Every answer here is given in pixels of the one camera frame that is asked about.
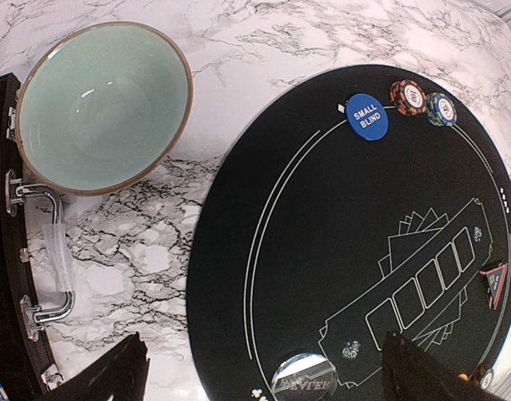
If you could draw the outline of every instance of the metal handle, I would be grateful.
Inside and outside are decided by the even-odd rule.
[[[43,184],[25,184],[22,179],[16,179],[14,171],[10,170],[6,175],[7,212],[11,216],[16,215],[16,205],[25,203],[27,198],[46,197],[53,204],[52,223],[64,222],[63,202],[57,192]],[[75,294],[72,291],[64,292],[64,303],[59,307],[43,309],[40,305],[32,305],[25,296],[21,303],[23,317],[28,328],[28,336],[33,341],[38,340],[38,332],[43,331],[50,322],[56,322],[66,318],[75,303]]]

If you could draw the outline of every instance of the blue disc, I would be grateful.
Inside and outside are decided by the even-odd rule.
[[[352,129],[365,140],[380,140],[389,128],[386,110],[368,94],[355,94],[348,100],[347,118]]]

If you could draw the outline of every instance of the white rectangle outline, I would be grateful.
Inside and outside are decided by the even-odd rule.
[[[426,301],[424,301],[424,295],[422,294],[422,288],[421,288],[421,282],[419,281],[419,273],[422,272],[426,266],[428,266],[431,262],[433,261],[433,266],[434,268],[436,269],[436,273],[438,274],[438,280],[439,280],[439,284],[441,284],[441,293],[438,295],[438,297],[436,299],[434,299],[432,302],[430,302],[430,305],[427,306],[426,304]],[[430,309],[430,307],[432,307],[432,305],[434,303],[436,303],[436,301],[443,296],[443,294],[445,293],[445,287],[444,287],[444,283],[443,283],[443,278],[441,277],[440,275],[440,271],[439,271],[439,266],[438,266],[438,261],[436,261],[435,259],[430,259],[428,261],[428,263],[426,265],[424,265],[423,267],[421,267],[421,270],[419,270],[417,273],[415,273],[415,278],[417,278],[417,284],[418,284],[418,287],[421,291],[421,297],[422,297],[422,301],[424,302],[424,307],[426,309]]]
[[[469,239],[469,245],[471,246],[471,252],[473,253],[473,259],[465,266],[464,269],[462,268],[462,261],[460,261],[460,259],[459,259],[458,249],[456,247],[456,242],[455,242],[456,238],[459,237],[459,235],[462,233],[462,231],[467,232],[467,238]],[[459,262],[459,267],[460,267],[459,270],[461,273],[463,273],[469,268],[469,266],[471,266],[471,264],[473,264],[474,259],[476,259],[476,255],[474,254],[473,242],[471,241],[471,236],[469,235],[469,230],[467,229],[467,227],[462,228],[462,230],[460,230],[460,232],[458,234],[456,234],[456,236],[453,239],[453,243],[454,243],[454,252],[456,252],[456,259]]]
[[[371,332],[372,339],[374,340],[374,344],[376,345],[376,348],[378,351],[382,351],[380,347],[378,347],[378,341],[376,340],[376,337],[374,336],[374,332],[372,331],[371,324],[369,323],[369,315],[373,314],[377,309],[380,309],[387,301],[391,303],[392,311],[395,314],[395,318],[397,319],[398,327],[400,328],[400,333],[402,334],[402,323],[400,322],[400,317],[397,314],[397,310],[395,309],[395,304],[393,303],[391,298],[386,298],[384,302],[382,302],[380,305],[372,309],[367,315],[365,315],[365,322],[367,323],[367,327],[369,327],[369,331]]]
[[[451,282],[448,287],[447,285],[445,284],[445,278],[443,277],[443,273],[441,272],[441,267],[439,266],[439,261],[438,261],[438,257],[439,255],[441,255],[445,249],[447,249],[449,246],[452,247],[453,249],[453,254],[454,254],[454,260],[456,261],[456,267],[458,268],[458,276],[456,278],[454,278],[453,282]],[[441,251],[438,252],[438,254],[436,255],[436,262],[437,262],[437,265],[438,265],[438,271],[439,271],[439,276],[441,277],[442,281],[443,281],[443,288],[446,290],[448,290],[450,287],[453,286],[453,284],[459,279],[459,277],[462,275],[462,269],[461,267],[459,266],[459,259],[458,259],[458,254],[456,253],[456,248],[454,247],[454,244],[452,242],[449,242]]]
[[[397,292],[402,290],[411,281],[413,281],[413,284],[415,284],[415,289],[417,290],[419,302],[421,303],[422,312],[419,313],[419,315],[417,317],[415,317],[415,319],[411,323],[409,323],[407,326],[404,326],[404,321],[402,320],[402,316],[400,315],[400,310],[398,309],[397,300],[395,299],[395,295],[397,294]],[[409,327],[411,327],[426,311],[426,309],[424,308],[424,301],[422,299],[421,290],[419,290],[419,287],[418,287],[417,281],[415,280],[415,277],[410,278],[408,281],[406,281],[400,288],[398,288],[392,294],[392,301],[394,302],[395,309],[397,310],[397,313],[398,313],[398,318],[400,319],[400,323],[402,324],[402,327],[404,328],[404,330],[407,330]]]

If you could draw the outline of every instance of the poker mat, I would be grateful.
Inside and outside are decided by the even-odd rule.
[[[397,112],[389,93],[403,79],[446,94],[457,123]],[[380,140],[347,121],[355,94],[387,113]],[[478,273],[498,261],[508,269],[492,310]],[[511,324],[511,183],[488,133],[403,69],[335,69],[289,90],[215,177],[187,314],[211,401],[382,400],[389,330],[455,373],[492,367]],[[302,375],[298,360],[311,360]]]

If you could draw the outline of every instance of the bowl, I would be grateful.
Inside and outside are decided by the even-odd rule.
[[[59,192],[115,192],[165,158],[192,95],[189,65],[166,35],[140,23],[94,25],[57,43],[25,80],[18,149]]]

